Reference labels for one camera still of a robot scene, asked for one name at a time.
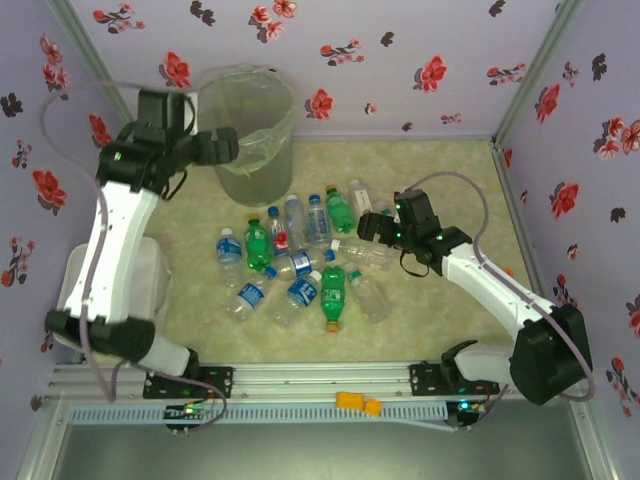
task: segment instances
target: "clear plastic bottle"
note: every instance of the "clear plastic bottle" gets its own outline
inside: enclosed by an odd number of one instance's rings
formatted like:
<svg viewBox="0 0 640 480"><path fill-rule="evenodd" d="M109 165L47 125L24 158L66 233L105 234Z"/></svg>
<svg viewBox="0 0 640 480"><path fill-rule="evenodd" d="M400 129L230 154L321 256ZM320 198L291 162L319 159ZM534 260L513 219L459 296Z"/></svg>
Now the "clear plastic bottle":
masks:
<svg viewBox="0 0 640 480"><path fill-rule="evenodd" d="M267 232L269 232L269 240L271 240L271 248L274 257L282 257L289 255L289 234L284 222L280 218L280 210L278 207L269 207L267 210L269 218L267 219Z"/></svg>
<svg viewBox="0 0 640 480"><path fill-rule="evenodd" d="M327 262L333 262L335 259L336 254L333 250L309 248L295 255L276 258L271 266L278 272L280 280L287 281L308 275L312 270L321 271Z"/></svg>
<svg viewBox="0 0 640 480"><path fill-rule="evenodd" d="M297 278L279 302L274 305L274 320L281 327L290 326L318 296L322 274L313 270Z"/></svg>
<svg viewBox="0 0 640 480"><path fill-rule="evenodd" d="M242 247L230 228L223 228L220 235L216 244L218 274L224 285L229 288L237 287L243 277Z"/></svg>
<svg viewBox="0 0 640 480"><path fill-rule="evenodd" d="M267 267L262 274L256 274L252 279L233 297L227 307L227 312L239 322L244 322L258 308L264 297L267 295L273 279L276 278L276 271Z"/></svg>
<svg viewBox="0 0 640 480"><path fill-rule="evenodd" d="M370 189L360 180L354 178L349 182L349 205L356 219L364 213L373 211L374 198Z"/></svg>
<svg viewBox="0 0 640 480"><path fill-rule="evenodd" d="M336 252L336 256L349 262L357 262L359 265L381 270L388 270L398 259L397 250L360 238L335 239L331 242L331 250Z"/></svg>
<svg viewBox="0 0 640 480"><path fill-rule="evenodd" d="M316 247L329 248L331 243L331 227L329 214L320 195L309 197L309 242Z"/></svg>
<svg viewBox="0 0 640 480"><path fill-rule="evenodd" d="M372 279L363 276L355 263L347 263L344 272L353 289L353 296L369 320L377 323L389 315L391 305Z"/></svg>
<svg viewBox="0 0 640 480"><path fill-rule="evenodd" d="M289 250L298 252L308 246L307 217L304 214L304 207L297 195L287 196L284 204L284 215L289 232Z"/></svg>

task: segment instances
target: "gray floor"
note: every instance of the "gray floor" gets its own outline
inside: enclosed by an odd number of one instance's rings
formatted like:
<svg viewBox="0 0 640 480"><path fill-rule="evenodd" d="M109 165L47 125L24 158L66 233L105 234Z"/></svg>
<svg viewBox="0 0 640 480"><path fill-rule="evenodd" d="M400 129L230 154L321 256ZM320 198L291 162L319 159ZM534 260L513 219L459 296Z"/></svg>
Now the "gray floor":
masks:
<svg viewBox="0 0 640 480"><path fill-rule="evenodd" d="M565 404L504 401L471 433L400 424L71 427L58 480L591 479Z"/></svg>

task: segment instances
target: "orange object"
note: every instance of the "orange object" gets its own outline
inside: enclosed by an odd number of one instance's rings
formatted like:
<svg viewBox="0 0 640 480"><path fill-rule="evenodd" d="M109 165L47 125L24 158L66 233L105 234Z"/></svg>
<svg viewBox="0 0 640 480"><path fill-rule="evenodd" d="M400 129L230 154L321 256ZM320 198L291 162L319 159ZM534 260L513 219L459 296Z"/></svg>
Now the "orange object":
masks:
<svg viewBox="0 0 640 480"><path fill-rule="evenodd" d="M364 407L364 413L373 417L379 417L382 411L382 402L374 400L373 398L367 399L367 404Z"/></svg>
<svg viewBox="0 0 640 480"><path fill-rule="evenodd" d="M336 408L350 408L364 411L364 395L361 393L336 393Z"/></svg>

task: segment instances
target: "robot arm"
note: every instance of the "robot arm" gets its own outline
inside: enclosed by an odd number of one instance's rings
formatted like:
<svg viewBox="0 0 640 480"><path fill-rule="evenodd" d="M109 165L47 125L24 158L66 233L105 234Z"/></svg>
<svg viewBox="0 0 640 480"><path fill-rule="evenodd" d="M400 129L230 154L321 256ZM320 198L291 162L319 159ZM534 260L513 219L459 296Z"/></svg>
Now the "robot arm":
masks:
<svg viewBox="0 0 640 480"><path fill-rule="evenodd" d="M236 158L238 141L232 129L191 135L185 130L183 94L142 90L138 121L127 125L100 154L97 179L105 196L109 224L88 300L89 342L92 350L123 358L151 370L192 377L197 354L173 344L155 331L149 319L129 316L133 275L147 222L160 198L167 198L169 179L191 163L217 165ZM79 347L79 318L83 282L98 248L102 224L100 204L78 281L64 310L47 314L46 326L66 343Z"/></svg>
<svg viewBox="0 0 640 480"><path fill-rule="evenodd" d="M505 327L514 343L488 346L463 342L442 355L441 370L452 389L463 379L513 384L525 398L542 405L585 377L582 367L557 332L540 315L549 314L578 347L591 368L581 313L572 305L556 307L519 285L484 255L477 258L471 238L456 227L443 229L422 190L395 196L400 223L392 217L365 214L358 235L397 246L470 293ZM497 279L488 268L501 277ZM520 292L520 296L505 283Z"/></svg>

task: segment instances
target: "cable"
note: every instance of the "cable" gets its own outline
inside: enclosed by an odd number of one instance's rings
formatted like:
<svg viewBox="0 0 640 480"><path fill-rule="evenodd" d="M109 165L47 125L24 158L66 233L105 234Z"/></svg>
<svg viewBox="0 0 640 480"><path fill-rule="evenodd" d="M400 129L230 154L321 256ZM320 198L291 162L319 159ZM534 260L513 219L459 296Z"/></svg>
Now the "cable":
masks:
<svg viewBox="0 0 640 480"><path fill-rule="evenodd" d="M74 157L70 156L69 154L67 154L60 146L58 146L58 144L56 144L53 140L53 138L51 137L51 135L49 134L49 132L47 131L47 127L45 124L45 116L47 113L47 110L49 109L49 107L51 106L51 104L58 99L59 97L61 97L62 95L68 94L71 90L81 90L81 89L86 89L86 88L94 88L94 87L98 87L98 86L102 86L102 87L120 87L120 88L135 88L135 89L146 89L148 87L144 86L144 85L139 85L137 83L132 83L132 82L120 82L120 81L114 81L114 80L97 80L97 81L91 81L91 82L86 82L83 84L79 84L79 85L74 85L72 87L67 87L67 88L63 88L60 90L57 90L55 92L52 92L51 95L49 95L49 97L47 97L44 102L42 103L42 105L40 106L40 112L39 112L39 117L38 117L38 123L40 126L40 131L42 132L42 135L44 136L45 140L47 141L47 143L49 144L49 146L53 149L54 152L56 152L58 155L60 155L68 164L69 166L76 170L89 184L89 186L91 187L93 193L95 194L96 198L98 199L98 209L99 209L99 213L100 213L100 234L98 235L98 241L96 244L96 250L93 253L93 256L91 258L91 262L89 263L89 269L87 271L87 277L84 280L84 287L82 290L82 306L80 309L80 346L82 348L82 352L84 353L84 356L87 359L87 362L89 363L89 366L91 368L91 370L93 371L96 380L98 382L98 385L100 386L100 389L102 390L102 392L104 393L105 397L107 398L107 400L109 401L109 403L113 403L116 400L116 379L118 376L118 371L120 370L120 367L125 363L125 361L121 361L118 362L118 364L114 367L114 369L111 372L111 381L110 383L107 383L107 381L105 380L105 378L102 376L102 373L100 372L100 367L98 366L98 363L95 359L95 357L93 356L93 352L91 350L91 345L89 343L89 328L88 328L88 317L89 317L89 298L90 298L90 294L91 294L91 286L93 284L93 278L95 277L95 273L96 273L96 269L98 268L98 261L100 260L100 255L102 254L102 250L104 248L104 243L105 243L105 239L107 236L107 229L108 229L108 225L109 225L109 216L108 216L108 206L107 206L107 199L104 196L104 193L102 192L102 189L100 188L100 186L98 185L98 183L95 180L95 175L90 173L81 163L80 160L75 159ZM156 91L163 91L163 92L175 92L175 90L172 89L156 89ZM195 117L196 117L196 110L194 108L193 102L191 101L191 99L189 97L188 98L188 103L189 106L192 109L192 122L191 125L189 127L189 130L193 129L193 125L195 124ZM196 385L196 386L200 386L200 387L204 387L207 388L209 390L214 390L219 396L220 398L222 398L223 404L224 404L224 408L223 408L223 414L226 411L226 405L227 405L227 400L226 397L224 396L224 394L216 389L215 387L213 387L212 385L206 384L204 382L198 382L197 380L189 380L186 378L181 378L181 377L174 377L171 375L166 375L163 374L161 372L156 372L156 374L164 377L164 378L168 378L170 380L174 380L174 381L178 381L178 382L182 382L182 383L187 383L190 385ZM215 419L213 419L214 421L217 421L218 418L220 417L220 415L218 415ZM208 426L210 425L212 422L211 420L208 422L205 422L205 424L201 425L202 426Z"/></svg>
<svg viewBox="0 0 640 480"><path fill-rule="evenodd" d="M571 350L571 353L575 356L576 360L578 360L578 363L580 364L580 367L582 367L582 370L584 371L585 377L587 378L587 382L589 384L589 387L587 389L587 393L585 395L583 395L582 397L576 397L574 395L568 395L566 393L561 393L560 397L562 397L564 399L567 399L567 400L574 401L574 402L588 402L589 400L591 400L594 397L594 395L596 393L596 384L595 384L595 379L593 377L593 373L591 372L591 369L589 368L589 364L587 363L587 361L582 356L582 353L580 352L578 347L575 345L575 343L573 343L571 341L569 336L565 333L565 331L562 329L562 327L558 324L558 322L555 321L555 319L551 315L549 315L547 312L545 312L542 309L542 307L540 307L537 303L532 301L516 285L513 285L512 283L510 283L507 280L505 280L504 278L502 278L502 275L500 273L498 273L494 268L492 268L490 265L488 265L486 263L487 259L482 254L482 252L480 251L479 243L480 243L480 238L482 237L482 235L484 235L484 232L486 231L487 226L489 225L489 204L487 202L487 197L485 196L485 194L482 191L482 189L478 186L478 184L476 182L474 182L473 180L471 180L469 177L467 177L467 176L465 176L465 175L463 175L461 173L452 172L452 171L444 171L444 172L432 173L431 175L427 175L425 177L422 177L420 180L415 182L413 185L408 187L406 190L413 190L414 188L416 188L417 186L419 186L422 183L426 182L427 180L431 180L433 178L442 177L442 176L456 177L456 178L459 178L459 179L465 181L466 183L471 185L473 187L473 189L480 196L480 200L482 201L482 208L484 209L484 219L482 220L482 226L480 227L480 230L478 230L478 233L473 238L473 252L475 253L476 258L480 262L480 265L487 272L489 272L489 274L491 274L493 277L495 277L500 283L502 283L509 290L511 290L513 293L515 293L516 296L518 296L522 301L524 301L528 305L530 305L531 308L533 308L533 310L535 310L537 313L539 313L551 325L551 327L558 333L560 338L562 338L562 340L566 343L567 347L569 347L569 350ZM503 387L503 389L500 392L500 394L492 402L491 407L487 411L487 413L489 413L489 411L493 410L493 407L495 406L495 404L504 396L504 394L506 393L507 387L508 387L508 385L505 385Z"/></svg>

